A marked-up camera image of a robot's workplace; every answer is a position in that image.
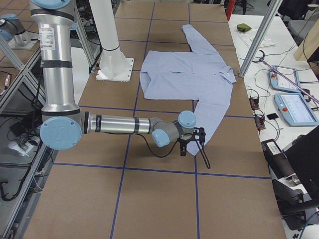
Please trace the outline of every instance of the table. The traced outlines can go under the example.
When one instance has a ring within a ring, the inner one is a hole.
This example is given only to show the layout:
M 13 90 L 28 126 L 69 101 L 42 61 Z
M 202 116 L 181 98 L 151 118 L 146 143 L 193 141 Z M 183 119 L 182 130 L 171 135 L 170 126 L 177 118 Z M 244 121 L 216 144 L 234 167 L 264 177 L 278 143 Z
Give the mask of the table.
M 248 46 L 236 33 L 236 26 L 240 23 L 246 23 L 251 27 L 258 27 L 262 19 L 263 19 L 263 16 L 252 16 L 252 15 L 232 15 L 231 16 L 231 19 L 229 21 L 229 27 L 231 30 L 232 38 L 234 41 L 234 45 L 236 47 L 236 52 L 237 52 L 237 56 L 239 58 L 240 64 L 243 62 L 241 58 L 245 58 L 245 55 L 248 52 Z M 293 54 L 296 51 L 297 46 L 280 17 L 276 16 L 273 19 L 273 22 L 271 26 L 269 27 L 268 32 L 266 33 L 266 36 L 271 38 L 271 40 L 275 43 L 275 45 L 269 46 L 269 47 L 262 47 L 260 49 L 265 51 L 266 55 L 267 54 L 275 54 L 275 55 L 266 56 L 265 61 L 267 61 L 271 65 L 280 64 L 282 66 L 293 67 L 293 68 L 297 68 L 298 70 L 301 70 L 298 72 L 300 81 L 318 82 L 317 78 L 315 77 L 312 70 L 309 69 L 309 65 L 306 62 L 295 60 Z M 261 52 L 257 52 L 256 57 L 260 57 L 260 56 L 262 56 Z M 254 79 L 256 75 L 257 85 L 264 89 L 268 88 L 269 86 L 268 71 L 262 70 L 262 69 L 267 69 L 267 66 L 265 66 L 262 63 L 252 63 L 247 71 L 247 74 L 244 77 L 244 81 L 245 81 L 245 85 L 247 86 L 247 89 L 256 90 L 260 96 L 265 96 L 266 92 L 256 87 L 255 79 Z M 319 97 L 319 84 L 302 84 L 302 87 L 309 89 L 311 94 L 314 95 L 316 98 Z M 273 94 L 279 93 L 279 91 L 274 91 L 271 89 L 271 87 L 268 89 L 268 91 L 270 92 L 272 96 L 268 98 L 260 98 L 259 106 L 261 110 L 265 113 L 265 115 L 271 114 L 271 113 L 277 113 L 280 116 L 273 98 Z M 250 95 L 256 96 L 255 93 L 253 92 L 251 93 L 249 90 L 247 91 L 247 93 L 249 96 Z M 316 107 L 312 101 L 310 102 L 310 106 Z M 319 117 L 318 112 L 315 112 L 315 115 L 316 117 Z M 286 147 L 299 135 L 307 134 L 312 129 L 314 129 L 314 127 L 289 127 L 281 116 L 279 117 L 279 119 L 277 119 L 277 122 L 281 130 L 280 130 L 280 137 L 276 141 L 276 143 L 281 149 Z M 262 130 L 259 135 L 260 141 L 264 141 L 264 140 L 276 137 L 275 129 L 271 125 L 269 125 L 269 123 L 266 122 L 265 124 L 266 124 L 266 129 Z M 305 189 L 302 186 L 297 186 L 297 187 L 294 187 L 293 189 L 297 189 L 297 188 L 301 188 L 305 192 Z M 287 238 L 291 238 L 295 233 L 300 233 L 298 231 L 292 232 L 289 230 L 286 223 L 284 223 L 284 225 L 285 225 Z M 306 229 L 306 232 L 303 238 L 315 239 L 318 237 L 318 235 L 319 235 L 319 226 L 315 225 Z
M 146 100 L 139 85 L 149 50 L 189 51 L 184 24 L 239 70 L 223 6 L 123 1 L 115 20 L 121 50 L 135 59 L 131 81 L 100 82 L 91 74 L 83 111 L 168 121 L 193 110 L 193 101 Z M 178 148 L 154 158 L 136 135 L 84 135 L 59 152 L 24 238 L 284 238 L 244 82 L 237 81 L 205 148 L 211 170 L 198 156 L 180 157 Z

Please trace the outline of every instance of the white column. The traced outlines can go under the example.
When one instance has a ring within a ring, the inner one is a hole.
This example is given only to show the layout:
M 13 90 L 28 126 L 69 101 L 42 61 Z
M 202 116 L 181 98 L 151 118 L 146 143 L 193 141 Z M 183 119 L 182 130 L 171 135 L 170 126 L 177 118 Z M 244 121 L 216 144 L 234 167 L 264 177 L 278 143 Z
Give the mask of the white column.
M 130 81 L 134 59 L 126 58 L 119 47 L 110 0 L 89 0 L 96 28 L 103 47 L 100 70 L 101 81 Z

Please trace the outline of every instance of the light blue shirt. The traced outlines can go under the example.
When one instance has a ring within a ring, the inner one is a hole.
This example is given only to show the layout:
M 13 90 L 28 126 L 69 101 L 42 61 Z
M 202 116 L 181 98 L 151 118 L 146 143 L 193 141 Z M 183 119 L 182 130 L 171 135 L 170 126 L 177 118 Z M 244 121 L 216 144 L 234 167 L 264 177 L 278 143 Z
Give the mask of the light blue shirt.
M 146 99 L 195 100 L 196 127 L 205 128 L 206 142 L 213 136 L 229 104 L 233 70 L 216 49 L 191 25 L 182 26 L 191 52 L 149 51 L 140 80 Z M 198 153 L 195 142 L 187 146 Z

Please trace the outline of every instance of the chair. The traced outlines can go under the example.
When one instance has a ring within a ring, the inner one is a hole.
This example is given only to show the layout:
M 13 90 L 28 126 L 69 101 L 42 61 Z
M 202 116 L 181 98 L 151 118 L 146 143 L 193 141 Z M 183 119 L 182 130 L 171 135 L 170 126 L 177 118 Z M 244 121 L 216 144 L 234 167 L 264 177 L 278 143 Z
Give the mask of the chair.
M 308 4 L 311 4 L 313 0 L 283 0 L 281 3 L 278 13 L 284 16 L 290 17 L 291 20 L 304 19 L 308 11 Z
M 318 19 L 319 11 L 314 13 L 308 20 L 291 20 L 288 22 L 289 31 L 297 45 L 300 45 Z

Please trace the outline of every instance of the blue joint cap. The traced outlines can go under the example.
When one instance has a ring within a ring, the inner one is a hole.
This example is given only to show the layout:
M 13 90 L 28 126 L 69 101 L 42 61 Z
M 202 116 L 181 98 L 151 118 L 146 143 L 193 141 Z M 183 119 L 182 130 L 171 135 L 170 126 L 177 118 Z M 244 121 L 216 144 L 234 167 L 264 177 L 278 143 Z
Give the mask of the blue joint cap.
M 72 26 L 70 27 L 70 30 L 71 30 L 71 31 L 75 31 L 76 29 L 78 29 L 78 26 L 79 26 L 78 23 L 75 22 L 75 23 L 73 23 Z
M 177 120 L 184 128 L 194 128 L 196 126 L 196 116 L 192 111 L 181 112 Z
M 41 140 L 50 148 L 65 150 L 78 143 L 82 135 L 80 125 L 73 119 L 58 116 L 47 119 L 41 126 Z
M 156 145 L 160 148 L 169 144 L 169 136 L 160 128 L 157 128 L 152 132 L 152 138 Z
M 0 35 L 5 41 L 10 41 L 11 39 L 13 39 L 13 36 L 9 32 L 4 30 L 0 30 Z
M 4 14 L 1 16 L 1 18 L 3 18 L 4 20 L 18 20 L 19 18 L 13 14 L 13 13 L 8 13 L 8 14 Z
M 31 0 L 31 2 L 39 7 L 53 10 L 67 6 L 70 1 L 71 0 Z

